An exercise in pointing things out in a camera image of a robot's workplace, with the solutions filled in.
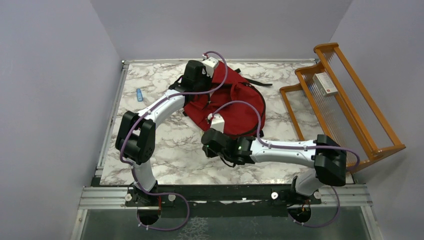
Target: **orange wooden rack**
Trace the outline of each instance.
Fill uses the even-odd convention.
[[[301,141],[305,140],[287,97],[287,93],[293,91],[304,92],[324,134],[333,138],[343,147],[352,148],[356,151],[360,150],[362,153],[360,154],[360,156],[362,155],[361,161],[359,167],[353,170],[353,172],[366,168],[404,149],[405,145],[402,144],[393,131],[383,113],[370,96],[370,93],[340,50],[339,45],[337,43],[320,44],[313,50],[318,55],[319,62],[313,66],[296,69],[295,74],[299,79],[299,84],[284,86],[279,90],[298,138]],[[342,68],[343,71],[347,71],[345,75],[342,75],[342,83],[332,69],[332,63],[336,61],[341,63],[338,65],[338,70]],[[323,97],[312,80],[314,74],[324,72],[328,74],[338,90],[338,93],[334,96]],[[357,93],[352,98],[355,99],[354,103],[349,98],[352,93]],[[374,125],[371,124],[371,127],[367,127],[363,119],[366,120],[366,123],[374,123]],[[355,157],[352,155],[348,156],[348,166],[354,165],[355,162]]]

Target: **gray wall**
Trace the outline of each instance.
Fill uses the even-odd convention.
[[[352,0],[91,0],[119,56],[315,58]]]
[[[424,230],[424,1],[354,0],[332,37],[406,149],[361,171],[386,240]]]
[[[0,2],[0,239],[69,239],[121,62],[88,0]]]

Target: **marble countertop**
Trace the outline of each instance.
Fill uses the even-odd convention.
[[[299,83],[294,71],[311,66],[305,63],[231,62],[228,66],[240,69],[241,75],[271,87],[256,86],[266,102],[264,139],[297,141],[290,116],[283,103],[279,89]],[[123,87],[116,121],[106,156],[101,185],[128,185],[134,180],[127,164],[121,163],[115,141],[122,115],[126,111],[138,112],[163,95],[169,85],[184,72],[186,62],[177,63],[133,63]],[[144,97],[138,102],[136,89]],[[303,92],[290,92],[288,98],[304,133],[305,139],[315,139],[322,129]],[[156,148],[151,157],[153,174],[160,184],[287,184],[306,167],[289,163],[265,162],[231,168],[218,157],[206,158],[202,151],[202,131],[182,109],[166,119],[156,130]]]

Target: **backpack strap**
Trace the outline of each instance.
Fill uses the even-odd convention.
[[[240,68],[237,68],[236,70],[234,70],[234,72],[239,74],[241,72],[241,70],[240,70]],[[249,83],[251,83],[253,85],[257,85],[257,86],[269,87],[269,86],[273,85],[272,83],[263,83],[263,82],[255,81],[255,80],[252,80],[252,79],[249,79],[249,78],[244,78],[244,79],[246,79],[246,81],[248,81]]]
[[[180,79],[182,79],[182,77],[183,77],[183,76],[180,76],[179,78],[177,78],[177,79],[176,79],[176,81],[174,81],[174,82],[173,82],[173,83],[169,86],[169,88],[168,88],[168,89],[175,89],[175,88],[178,86],[178,84],[180,84],[180,83],[179,83],[179,80],[180,80]]]

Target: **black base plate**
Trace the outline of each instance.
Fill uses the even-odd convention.
[[[190,205],[191,217],[253,217],[272,216],[287,217],[287,207],[304,202],[290,202],[290,184],[244,184],[244,185],[158,185],[158,193],[179,193]],[[276,192],[279,198],[272,199],[271,193]],[[127,207],[158,206],[156,197],[150,198],[150,203],[142,203],[134,197],[125,203]],[[161,196],[161,216],[164,218],[184,218],[187,214],[185,202],[176,197],[170,201],[167,195]],[[250,200],[250,202],[232,202]],[[310,197],[310,204],[320,204],[321,200]]]

